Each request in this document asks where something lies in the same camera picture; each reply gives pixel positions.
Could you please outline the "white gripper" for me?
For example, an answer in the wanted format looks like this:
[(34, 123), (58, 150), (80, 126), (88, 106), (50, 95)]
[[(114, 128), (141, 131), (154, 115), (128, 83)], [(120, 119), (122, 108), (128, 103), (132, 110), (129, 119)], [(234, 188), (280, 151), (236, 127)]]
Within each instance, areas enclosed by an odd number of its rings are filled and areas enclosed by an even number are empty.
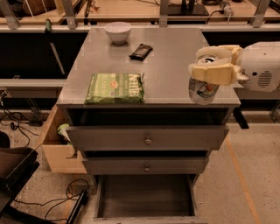
[(239, 45), (202, 47), (196, 52), (196, 63), (188, 69), (198, 81), (224, 86), (239, 81), (248, 90), (263, 92), (280, 87), (280, 41), (257, 42), (243, 50)]

